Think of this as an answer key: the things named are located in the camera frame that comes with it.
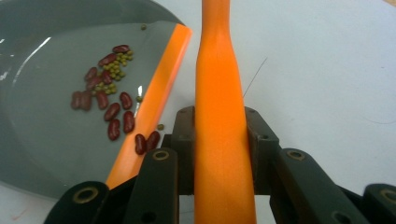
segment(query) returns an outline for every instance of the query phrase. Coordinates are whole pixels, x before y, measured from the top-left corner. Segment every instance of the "orange broom handle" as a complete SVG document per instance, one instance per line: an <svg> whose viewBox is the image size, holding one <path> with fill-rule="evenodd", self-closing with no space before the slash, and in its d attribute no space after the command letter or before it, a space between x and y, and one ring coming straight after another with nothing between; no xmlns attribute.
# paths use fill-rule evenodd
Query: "orange broom handle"
<svg viewBox="0 0 396 224"><path fill-rule="evenodd" d="M196 66L195 223L256 223L230 0L203 0Z"/></svg>

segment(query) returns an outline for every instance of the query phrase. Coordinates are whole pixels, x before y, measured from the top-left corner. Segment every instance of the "thin wire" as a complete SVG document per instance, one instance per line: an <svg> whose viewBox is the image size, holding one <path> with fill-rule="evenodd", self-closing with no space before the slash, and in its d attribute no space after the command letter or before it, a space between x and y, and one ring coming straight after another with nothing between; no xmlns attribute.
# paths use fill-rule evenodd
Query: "thin wire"
<svg viewBox="0 0 396 224"><path fill-rule="evenodd" d="M266 58L264 59L264 61L262 62L262 65L260 65L260 67L259 67L259 69L257 70L256 74L254 75L253 79L251 79L250 83L248 84L247 90L246 90L245 93L244 93L244 98L245 98L245 95L246 95L247 92L248 92L248 89L250 88L250 86L251 86L251 84L253 83L253 81L254 81L254 79L256 78L256 76L259 74L260 70L262 69L262 66L263 66L264 63L267 61L267 59L268 59L268 57L266 57Z"/></svg>

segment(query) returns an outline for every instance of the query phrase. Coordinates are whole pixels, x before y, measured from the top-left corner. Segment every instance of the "black plastic part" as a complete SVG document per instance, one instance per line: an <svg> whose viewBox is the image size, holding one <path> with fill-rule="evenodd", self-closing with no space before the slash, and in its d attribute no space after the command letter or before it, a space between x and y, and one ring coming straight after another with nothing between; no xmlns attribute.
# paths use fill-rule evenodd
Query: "black plastic part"
<svg viewBox="0 0 396 224"><path fill-rule="evenodd" d="M146 154L123 223L178 223L177 154L174 150L158 148Z"/></svg>
<svg viewBox="0 0 396 224"><path fill-rule="evenodd" d="M134 177L110 191L105 203L105 207L100 212L98 224L121 224L125 211L134 189L134 183L137 177Z"/></svg>
<svg viewBox="0 0 396 224"><path fill-rule="evenodd" d="M178 194L194 193L194 106L185 107L177 112L172 133L171 148L177 152Z"/></svg>
<svg viewBox="0 0 396 224"><path fill-rule="evenodd" d="M269 195L271 193L268 182L270 176L269 165L281 149L279 139L256 110L245 107L245 112L254 193L256 195Z"/></svg>
<svg viewBox="0 0 396 224"><path fill-rule="evenodd" d="M367 186L361 207L372 223L396 223L396 187L387 184Z"/></svg>
<svg viewBox="0 0 396 224"><path fill-rule="evenodd" d="M283 149L275 165L280 184L298 214L296 223L369 223L309 154ZM279 188L279 183L273 184L273 189Z"/></svg>
<svg viewBox="0 0 396 224"><path fill-rule="evenodd" d="M87 181L69 189L49 212L45 224L96 223L109 190L101 182Z"/></svg>

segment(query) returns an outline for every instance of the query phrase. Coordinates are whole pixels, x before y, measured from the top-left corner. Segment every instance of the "kidney bean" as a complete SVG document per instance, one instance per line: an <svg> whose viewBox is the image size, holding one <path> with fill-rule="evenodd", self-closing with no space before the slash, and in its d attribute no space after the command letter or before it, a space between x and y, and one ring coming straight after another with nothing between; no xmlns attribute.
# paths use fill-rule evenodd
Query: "kidney bean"
<svg viewBox="0 0 396 224"><path fill-rule="evenodd" d="M115 53L125 53L128 50L130 50L128 45L118 45L113 48L113 52Z"/></svg>
<svg viewBox="0 0 396 224"><path fill-rule="evenodd" d="M72 103L70 104L73 109L79 109L81 107L81 91L75 91L72 94Z"/></svg>
<svg viewBox="0 0 396 224"><path fill-rule="evenodd" d="M119 112L120 112L120 104L119 103L111 104L105 113L105 121L114 119L119 114Z"/></svg>
<svg viewBox="0 0 396 224"><path fill-rule="evenodd" d="M132 98L127 92L123 91L120 94L120 100L122 103L122 108L130 109L132 107Z"/></svg>
<svg viewBox="0 0 396 224"><path fill-rule="evenodd" d="M104 91L98 91L96 93L96 100L98 102L99 109L106 109L108 106L108 99Z"/></svg>
<svg viewBox="0 0 396 224"><path fill-rule="evenodd" d="M123 115L123 130L125 133L130 133L134 130L134 113L130 110L125 111Z"/></svg>
<svg viewBox="0 0 396 224"><path fill-rule="evenodd" d="M134 151L137 155L143 155L147 151L146 139L143 134L139 133L134 137Z"/></svg>
<svg viewBox="0 0 396 224"><path fill-rule="evenodd" d="M116 61L116 59L117 59L117 54L110 53L105 58L101 59L99 61L98 65L102 67L103 65L106 65L106 64Z"/></svg>
<svg viewBox="0 0 396 224"><path fill-rule="evenodd" d="M149 137L148 137L148 141L147 141L147 148L148 151L155 149L158 145L158 143L160 142L160 133L158 133L157 131L152 132Z"/></svg>
<svg viewBox="0 0 396 224"><path fill-rule="evenodd" d="M102 81L101 77L92 77L90 80L87 81L87 85L85 85L85 88L87 89L87 91L91 91L101 81Z"/></svg>
<svg viewBox="0 0 396 224"><path fill-rule="evenodd" d="M120 137L120 120L113 119L108 124L107 136L111 141L116 140Z"/></svg>
<svg viewBox="0 0 396 224"><path fill-rule="evenodd" d="M108 70L104 70L102 72L102 79L103 82L105 82L106 85L111 84L113 82L113 79L111 78L111 73Z"/></svg>
<svg viewBox="0 0 396 224"><path fill-rule="evenodd" d="M80 108L83 110L90 110L91 109L91 104L92 104L92 96L90 91L84 91L81 94L81 103L80 103Z"/></svg>
<svg viewBox="0 0 396 224"><path fill-rule="evenodd" d="M98 69L96 67L90 68L90 70L88 70L87 74L85 75L84 79L86 81L90 80L91 78L96 76L97 72L98 72Z"/></svg>

